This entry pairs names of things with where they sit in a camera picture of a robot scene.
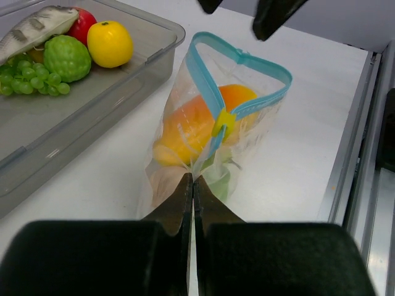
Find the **red apple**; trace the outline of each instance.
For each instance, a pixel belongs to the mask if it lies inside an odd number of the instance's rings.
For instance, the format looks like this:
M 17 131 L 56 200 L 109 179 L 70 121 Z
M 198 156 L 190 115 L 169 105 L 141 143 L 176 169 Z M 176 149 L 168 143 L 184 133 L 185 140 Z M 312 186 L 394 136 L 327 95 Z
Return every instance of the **red apple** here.
M 73 8 L 79 11 L 80 16 L 78 20 L 76 20 L 75 23 L 72 25 L 72 27 L 69 29 L 69 32 L 67 32 L 67 34 L 71 37 L 76 38 L 77 40 L 79 40 L 79 42 L 83 43 L 85 46 L 88 46 L 86 42 L 88 31 L 92 25 L 97 23 L 97 21 L 94 18 L 93 14 L 91 14 L 87 10 L 84 10 L 79 7 L 73 7 Z

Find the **ziplock bag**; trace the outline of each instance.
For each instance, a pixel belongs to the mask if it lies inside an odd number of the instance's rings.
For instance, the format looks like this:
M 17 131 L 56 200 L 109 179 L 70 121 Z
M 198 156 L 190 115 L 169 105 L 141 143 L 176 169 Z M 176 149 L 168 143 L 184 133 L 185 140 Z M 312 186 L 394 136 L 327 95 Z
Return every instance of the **ziplock bag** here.
M 138 215 L 160 205 L 188 172 L 226 201 L 291 83 L 280 65 L 211 33 L 194 35 L 148 149 Z

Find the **bunch of grapes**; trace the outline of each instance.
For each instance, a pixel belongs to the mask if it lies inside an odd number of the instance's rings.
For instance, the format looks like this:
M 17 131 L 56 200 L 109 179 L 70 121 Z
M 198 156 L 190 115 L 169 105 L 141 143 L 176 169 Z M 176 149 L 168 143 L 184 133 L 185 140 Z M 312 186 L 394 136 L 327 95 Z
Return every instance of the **bunch of grapes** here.
M 70 86 L 63 83 L 60 76 L 50 73 L 43 64 L 32 63 L 20 59 L 13 66 L 4 65 L 0 68 L 0 92 L 5 96 L 16 94 L 32 94 L 39 92 L 58 96 L 68 94 Z

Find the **white table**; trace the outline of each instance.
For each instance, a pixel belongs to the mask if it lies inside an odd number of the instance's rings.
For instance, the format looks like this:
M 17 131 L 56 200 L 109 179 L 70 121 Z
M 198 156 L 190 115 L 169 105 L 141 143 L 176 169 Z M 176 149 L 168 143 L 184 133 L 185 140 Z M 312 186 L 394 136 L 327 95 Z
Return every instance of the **white table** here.
M 226 9 L 205 15 L 195 0 L 123 1 L 185 28 L 174 74 L 0 221 L 0 258 L 15 233 L 32 220 L 135 217 L 143 160 L 157 127 L 152 118 L 159 121 L 191 37 L 198 31 L 211 31 L 253 55 L 284 65 L 294 75 L 276 123 L 254 161 L 246 164 L 228 206 L 248 221 L 315 220 L 367 52 L 289 28 L 260 43 L 250 32 L 251 17 Z M 191 288 L 196 291 L 196 282 Z

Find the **plastic container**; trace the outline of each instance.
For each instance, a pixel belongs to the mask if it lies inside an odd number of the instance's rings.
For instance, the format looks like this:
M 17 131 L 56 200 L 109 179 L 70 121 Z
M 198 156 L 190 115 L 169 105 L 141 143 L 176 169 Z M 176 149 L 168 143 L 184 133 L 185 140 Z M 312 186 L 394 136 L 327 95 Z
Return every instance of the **plastic container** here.
M 94 66 L 67 96 L 0 96 L 0 218 L 168 80 L 185 37 L 178 24 L 113 0 L 22 0 L 1 9 L 0 36 L 48 5 L 122 23 L 135 51 L 120 68 Z

